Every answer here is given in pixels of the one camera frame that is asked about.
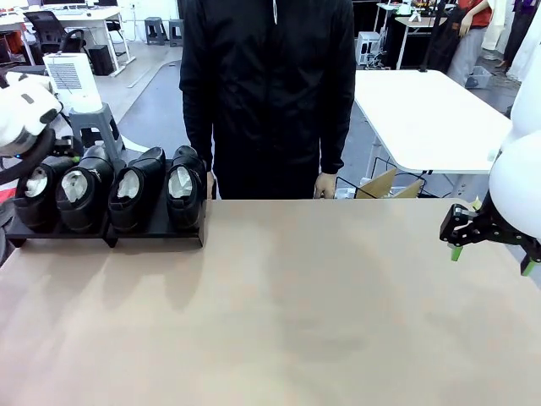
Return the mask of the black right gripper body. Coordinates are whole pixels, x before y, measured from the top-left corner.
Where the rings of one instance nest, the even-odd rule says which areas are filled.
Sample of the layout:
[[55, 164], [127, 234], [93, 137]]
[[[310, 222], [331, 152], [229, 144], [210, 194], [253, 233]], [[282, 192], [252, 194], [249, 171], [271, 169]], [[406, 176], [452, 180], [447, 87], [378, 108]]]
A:
[[473, 241], [491, 241], [508, 245], [531, 245], [533, 237], [510, 225], [494, 208], [478, 210], [473, 219]]

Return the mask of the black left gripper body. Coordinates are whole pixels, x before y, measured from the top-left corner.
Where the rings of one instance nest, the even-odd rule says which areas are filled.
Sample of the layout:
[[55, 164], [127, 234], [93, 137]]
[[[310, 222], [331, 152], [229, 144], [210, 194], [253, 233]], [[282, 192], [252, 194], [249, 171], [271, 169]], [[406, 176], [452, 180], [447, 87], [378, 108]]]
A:
[[80, 156], [81, 159], [83, 156], [82, 141], [72, 135], [66, 135], [60, 139], [55, 139], [50, 155], [57, 157], [69, 157], [70, 159], [74, 156]]

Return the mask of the person's left hand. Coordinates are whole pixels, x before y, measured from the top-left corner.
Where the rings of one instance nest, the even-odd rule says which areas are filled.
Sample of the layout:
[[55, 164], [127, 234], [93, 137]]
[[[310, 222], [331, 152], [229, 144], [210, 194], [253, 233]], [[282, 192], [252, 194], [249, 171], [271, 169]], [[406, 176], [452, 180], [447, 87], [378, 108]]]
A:
[[320, 173], [314, 184], [315, 199], [333, 199], [336, 193], [336, 175]]

